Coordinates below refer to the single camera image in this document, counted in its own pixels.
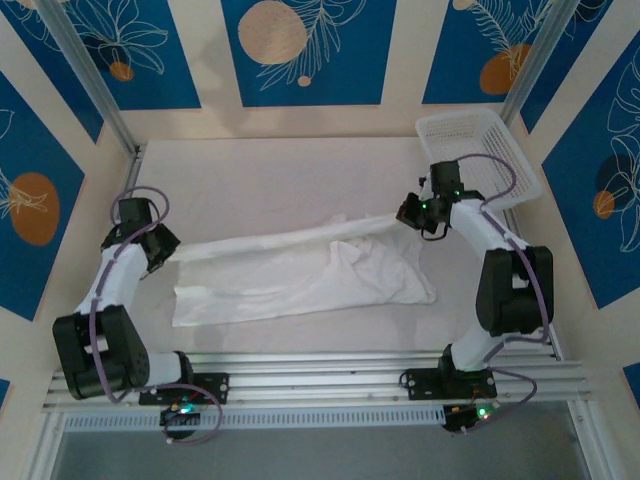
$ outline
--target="black mounting bracket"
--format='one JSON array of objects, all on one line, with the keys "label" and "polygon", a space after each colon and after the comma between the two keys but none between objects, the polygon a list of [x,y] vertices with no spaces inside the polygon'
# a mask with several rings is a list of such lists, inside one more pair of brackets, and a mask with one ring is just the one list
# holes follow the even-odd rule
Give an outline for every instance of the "black mounting bracket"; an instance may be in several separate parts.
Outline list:
[{"label": "black mounting bracket", "polygon": [[[216,397],[216,400],[220,402],[220,405],[227,404],[227,397],[229,395],[228,373],[194,373],[192,384],[210,392]],[[156,391],[156,393],[144,391],[140,393],[138,403],[140,405],[170,406],[174,403],[185,402],[192,396],[192,390],[183,390],[180,388],[162,389]],[[188,400],[188,403],[192,405],[207,405],[210,402],[203,395],[197,395]]]},{"label": "black mounting bracket", "polygon": [[410,368],[400,376],[400,384],[409,392],[409,400],[462,400],[496,398],[495,380],[490,370],[456,370],[449,345],[437,368]]}]

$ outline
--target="white cloth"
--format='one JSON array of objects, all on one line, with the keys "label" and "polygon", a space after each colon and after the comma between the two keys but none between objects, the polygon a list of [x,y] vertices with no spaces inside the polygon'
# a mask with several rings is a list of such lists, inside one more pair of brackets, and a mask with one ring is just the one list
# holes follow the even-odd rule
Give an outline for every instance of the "white cloth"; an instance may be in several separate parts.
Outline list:
[{"label": "white cloth", "polygon": [[384,303],[427,304],[422,240],[393,215],[180,247],[173,325],[235,323]]}]

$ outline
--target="beige circle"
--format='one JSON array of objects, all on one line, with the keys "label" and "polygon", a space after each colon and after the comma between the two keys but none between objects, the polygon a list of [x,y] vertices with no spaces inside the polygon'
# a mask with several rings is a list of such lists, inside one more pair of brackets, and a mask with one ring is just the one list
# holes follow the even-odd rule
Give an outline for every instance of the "beige circle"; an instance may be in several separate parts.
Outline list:
[{"label": "beige circle", "polygon": [[476,3],[476,0],[453,0],[451,2],[453,8],[456,10],[466,10],[467,8],[471,8],[474,3]]},{"label": "beige circle", "polygon": [[300,85],[301,87],[308,87],[309,85],[311,85],[311,78],[307,77],[306,75],[301,76],[298,79],[298,85]]},{"label": "beige circle", "polygon": [[307,45],[307,30],[291,7],[265,0],[244,14],[238,25],[240,44],[253,61],[277,65],[293,60]]},{"label": "beige circle", "polygon": [[[65,2],[68,2],[68,1],[69,0],[58,0],[58,3],[65,3]],[[33,3],[33,0],[16,0],[16,2],[18,2],[23,7],[27,7],[29,10],[35,10],[36,9],[36,6]]]}]

